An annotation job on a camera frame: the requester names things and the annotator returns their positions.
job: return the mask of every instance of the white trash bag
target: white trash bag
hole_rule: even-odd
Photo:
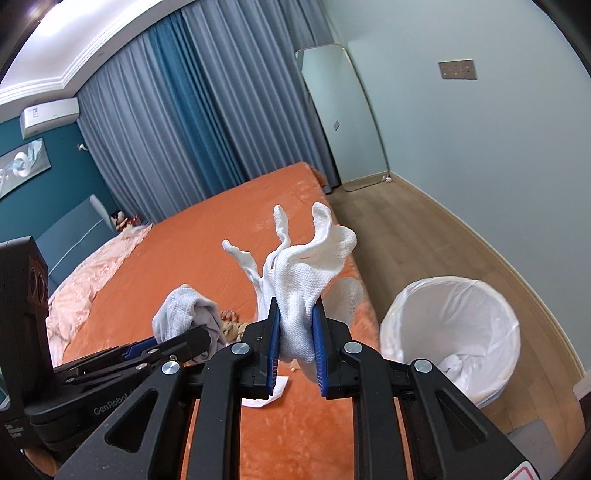
[[[519,321],[503,295],[480,280],[416,281],[394,300],[380,328],[382,355],[426,358],[479,408],[501,395],[519,358]]]

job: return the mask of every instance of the pink ruffled bedding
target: pink ruffled bedding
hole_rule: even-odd
[[[88,319],[96,294],[123,260],[148,235],[151,225],[124,230],[84,260],[49,299],[47,338],[53,366],[61,365],[66,347]]]

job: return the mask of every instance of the wooden floor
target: wooden floor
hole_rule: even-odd
[[[505,433],[544,420],[566,459],[584,432],[572,385],[580,378],[564,339],[498,255],[424,194],[403,181],[328,200],[342,225],[357,233],[353,256],[378,320],[409,283],[440,275],[486,281],[509,301],[521,327],[521,356],[501,397],[483,409]]]

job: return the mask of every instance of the electrical outlet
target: electrical outlet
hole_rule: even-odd
[[[439,71],[443,80],[477,80],[474,60],[440,61]]]

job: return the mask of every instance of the metal bolt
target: metal bolt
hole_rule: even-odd
[[[343,347],[347,353],[359,353],[363,346],[359,342],[347,342]]]
[[[250,349],[251,347],[248,343],[244,342],[234,343],[234,345],[232,345],[232,353],[234,355],[245,355]]]
[[[417,372],[428,374],[431,370],[433,370],[433,364],[429,360],[423,360],[421,358],[414,363],[414,368]]]
[[[164,375],[174,375],[176,372],[180,370],[181,366],[178,362],[166,362],[162,366],[162,373]]]

